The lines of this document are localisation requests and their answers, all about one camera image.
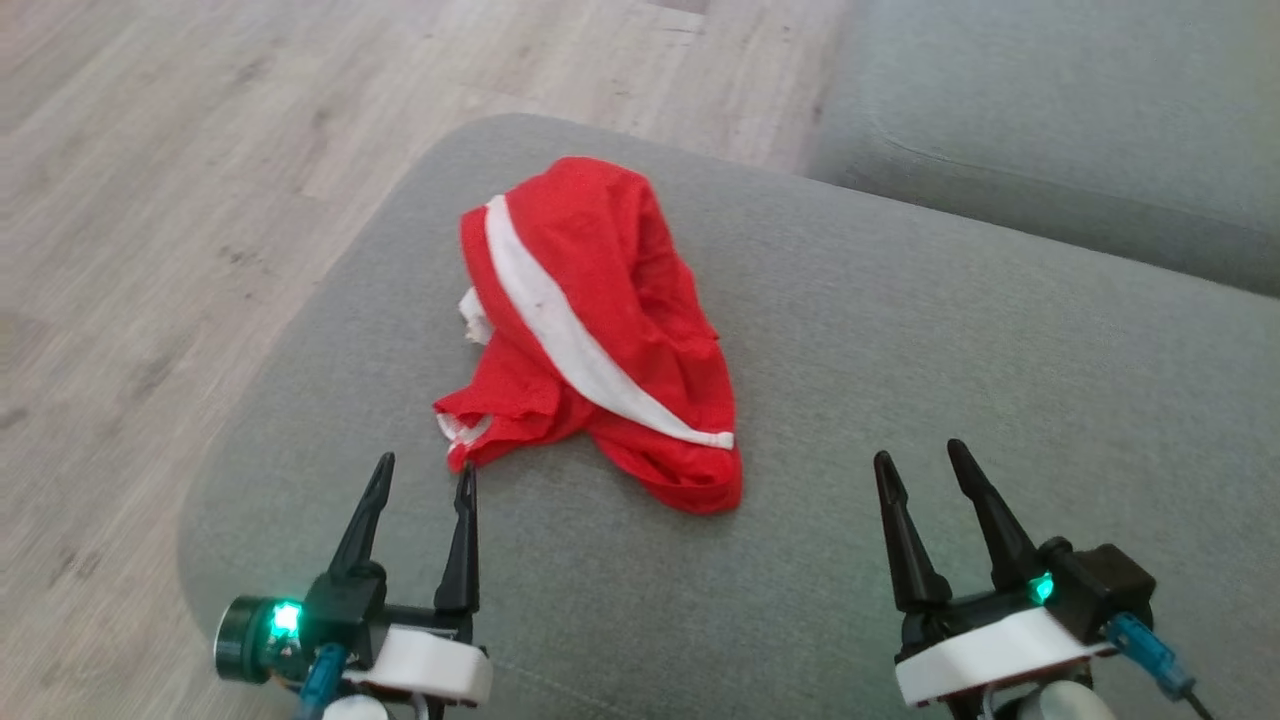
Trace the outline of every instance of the red cloth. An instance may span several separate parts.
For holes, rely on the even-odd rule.
[[[689,428],[733,430],[733,391],[718,336],[643,176],[566,158],[508,192],[506,208],[520,245],[626,377]],[[543,304],[529,305],[522,316],[495,270],[500,250],[486,236],[486,215],[494,211],[493,204],[477,208],[461,223],[467,270],[494,333],[471,384],[435,404],[452,416],[442,427],[483,429],[454,442],[451,466],[458,470],[466,459],[484,464],[585,430],[662,502],[699,514],[736,507],[742,491],[736,445],[726,450],[668,437],[599,407],[566,380],[544,347],[558,341],[545,331],[539,341],[525,319]]]

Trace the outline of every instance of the green led light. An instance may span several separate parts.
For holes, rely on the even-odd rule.
[[[297,635],[298,618],[302,615],[302,606],[296,602],[282,602],[271,609],[271,634]]]
[[[1039,578],[1027,583],[1027,589],[1032,596],[1032,602],[1036,605],[1044,605],[1048,596],[1053,594],[1053,575],[1051,573],[1044,573]]]

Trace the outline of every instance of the sofa cushion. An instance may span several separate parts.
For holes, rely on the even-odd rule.
[[[1280,296],[1274,0],[860,0],[810,177]]]
[[[916,716],[893,683],[872,457],[893,452],[937,566],[977,592],[989,564],[954,436],[1037,542],[1138,559],[1206,702],[1266,715],[1280,301],[531,117],[471,124],[411,170],[215,441],[179,546],[205,632],[239,593],[301,597],[387,450],[374,553],[393,602],[430,603],[453,528],[431,401],[479,356],[458,218],[563,155],[653,181],[723,336],[745,495],[673,511],[582,438],[483,468],[476,634],[497,676],[460,717]],[[1135,667],[1097,674],[1120,717],[1166,712]]]

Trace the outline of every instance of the blue cable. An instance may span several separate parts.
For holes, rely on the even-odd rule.
[[[329,643],[320,648],[316,661],[307,673],[307,680],[298,691],[298,706],[293,720],[321,720],[324,711],[338,693],[342,671],[347,669],[347,648]]]
[[[1192,688],[1196,687],[1196,678],[1183,670],[1174,651],[1161,642],[1142,620],[1132,612],[1121,612],[1107,623],[1106,630],[1107,642],[1155,678],[1165,697],[1174,702],[1185,700],[1197,715],[1204,720],[1212,720],[1212,715],[1192,692]]]

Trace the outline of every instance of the red and white fabric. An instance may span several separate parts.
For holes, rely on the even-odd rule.
[[[728,369],[649,182],[566,158],[461,224],[460,309],[486,345],[435,404],[449,465],[584,430],[667,505],[736,507]]]

